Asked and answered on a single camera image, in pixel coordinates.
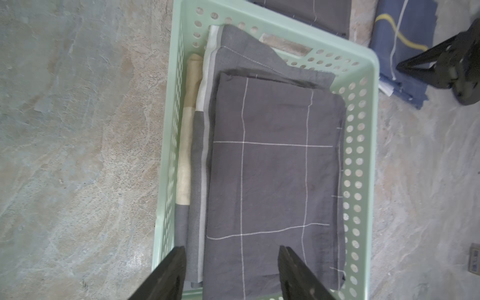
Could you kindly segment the beige and grey pillowcase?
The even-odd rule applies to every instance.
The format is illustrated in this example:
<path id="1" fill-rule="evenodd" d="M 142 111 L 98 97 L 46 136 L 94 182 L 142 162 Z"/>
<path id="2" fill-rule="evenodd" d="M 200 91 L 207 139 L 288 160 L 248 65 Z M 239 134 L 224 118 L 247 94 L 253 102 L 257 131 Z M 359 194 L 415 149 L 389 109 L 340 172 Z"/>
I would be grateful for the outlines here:
<path id="1" fill-rule="evenodd" d="M 203 57 L 192 54 L 187 60 L 185 95 L 182 108 L 175 204 L 175 246 L 187 246 L 191 203 L 191 145 L 196 100 L 203 78 Z"/>

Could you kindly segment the plain grey pillowcase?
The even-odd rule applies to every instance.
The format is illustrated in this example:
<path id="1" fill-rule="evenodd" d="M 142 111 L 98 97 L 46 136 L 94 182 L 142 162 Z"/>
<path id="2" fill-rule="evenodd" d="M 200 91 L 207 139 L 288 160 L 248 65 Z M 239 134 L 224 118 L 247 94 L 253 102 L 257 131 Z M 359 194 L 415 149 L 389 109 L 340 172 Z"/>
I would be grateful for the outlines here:
<path id="1" fill-rule="evenodd" d="M 233 25 L 211 26 L 202 64 L 191 145 L 191 203 L 187 232 L 186 280 L 203 282 L 206 198 L 211 172 L 215 102 L 221 73 L 276 80 L 309 88 L 331 87 L 334 74 L 288 66 L 268 45 Z"/>

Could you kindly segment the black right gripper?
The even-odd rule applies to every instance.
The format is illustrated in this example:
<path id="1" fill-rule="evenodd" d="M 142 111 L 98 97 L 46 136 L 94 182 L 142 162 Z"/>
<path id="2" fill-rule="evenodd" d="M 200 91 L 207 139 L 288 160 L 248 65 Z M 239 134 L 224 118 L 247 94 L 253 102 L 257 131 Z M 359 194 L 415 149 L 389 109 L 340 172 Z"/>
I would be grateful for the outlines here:
<path id="1" fill-rule="evenodd" d="M 435 88 L 451 88 L 463 106 L 480 101 L 480 19 L 437 46 L 396 66 L 400 73 Z"/>

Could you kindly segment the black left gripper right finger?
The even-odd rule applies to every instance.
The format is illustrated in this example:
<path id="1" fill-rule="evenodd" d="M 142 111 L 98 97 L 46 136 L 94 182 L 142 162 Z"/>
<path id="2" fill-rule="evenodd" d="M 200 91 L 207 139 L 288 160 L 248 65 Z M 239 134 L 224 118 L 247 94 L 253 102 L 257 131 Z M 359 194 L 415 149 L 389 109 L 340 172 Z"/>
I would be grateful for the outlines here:
<path id="1" fill-rule="evenodd" d="M 277 266 L 285 300 L 335 299 L 291 247 L 280 246 Z"/>

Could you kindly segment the light green plastic basket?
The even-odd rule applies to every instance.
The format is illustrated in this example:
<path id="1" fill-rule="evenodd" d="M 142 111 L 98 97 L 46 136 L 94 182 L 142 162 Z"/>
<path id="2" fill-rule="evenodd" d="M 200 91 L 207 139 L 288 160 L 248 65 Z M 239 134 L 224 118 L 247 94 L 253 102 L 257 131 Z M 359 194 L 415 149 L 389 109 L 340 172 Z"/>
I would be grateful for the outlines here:
<path id="1" fill-rule="evenodd" d="M 174 246 L 176 175 L 187 60 L 193 53 L 205 52 L 210 26 L 225 24 L 235 25 L 259 40 L 270 35 L 305 46 L 306 54 L 285 50 L 277 53 L 290 66 L 335 74 L 331 89 L 343 97 L 347 107 L 343 155 L 346 175 L 341 182 L 346 282 L 339 291 L 332 292 L 332 297 L 367 300 L 375 196 L 378 58 L 367 47 L 247 1 L 174 2 L 152 266 L 159 265 Z"/>

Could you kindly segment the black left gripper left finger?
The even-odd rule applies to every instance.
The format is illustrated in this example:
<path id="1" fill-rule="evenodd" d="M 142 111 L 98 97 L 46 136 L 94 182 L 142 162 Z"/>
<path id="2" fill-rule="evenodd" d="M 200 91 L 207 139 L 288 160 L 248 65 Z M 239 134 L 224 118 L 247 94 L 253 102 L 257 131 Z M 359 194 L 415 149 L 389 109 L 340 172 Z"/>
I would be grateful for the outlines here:
<path id="1" fill-rule="evenodd" d="M 128 300 L 181 300 L 186 276 L 186 250 L 175 246 Z"/>

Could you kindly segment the blue pillowcase yellow stripe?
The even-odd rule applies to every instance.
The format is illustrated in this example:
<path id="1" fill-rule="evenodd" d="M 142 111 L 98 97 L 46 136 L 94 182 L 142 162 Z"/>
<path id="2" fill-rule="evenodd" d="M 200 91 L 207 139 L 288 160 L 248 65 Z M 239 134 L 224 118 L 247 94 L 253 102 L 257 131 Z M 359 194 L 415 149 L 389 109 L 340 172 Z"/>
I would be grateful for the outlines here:
<path id="1" fill-rule="evenodd" d="M 376 8 L 369 47 L 379 60 L 379 89 L 417 110 L 428 100 L 427 85 L 396 66 L 433 47 L 437 7 L 431 0 L 379 0 Z"/>

